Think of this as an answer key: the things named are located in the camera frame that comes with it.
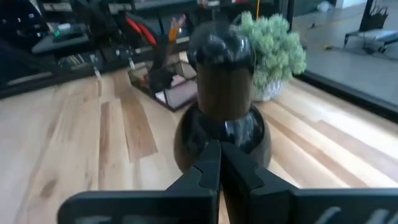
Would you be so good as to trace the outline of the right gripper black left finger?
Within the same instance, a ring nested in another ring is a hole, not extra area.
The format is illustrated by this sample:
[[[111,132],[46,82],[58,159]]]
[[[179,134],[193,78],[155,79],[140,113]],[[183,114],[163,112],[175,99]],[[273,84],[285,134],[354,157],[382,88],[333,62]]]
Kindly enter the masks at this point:
[[[217,223],[221,145],[212,140],[188,172],[165,190],[86,191],[62,203],[61,224]]]

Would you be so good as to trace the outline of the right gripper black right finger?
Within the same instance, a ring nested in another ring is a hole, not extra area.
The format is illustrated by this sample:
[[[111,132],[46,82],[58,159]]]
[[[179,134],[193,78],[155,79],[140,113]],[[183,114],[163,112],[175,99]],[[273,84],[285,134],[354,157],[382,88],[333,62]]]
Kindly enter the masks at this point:
[[[231,223],[397,223],[397,189],[300,189],[221,143]]]

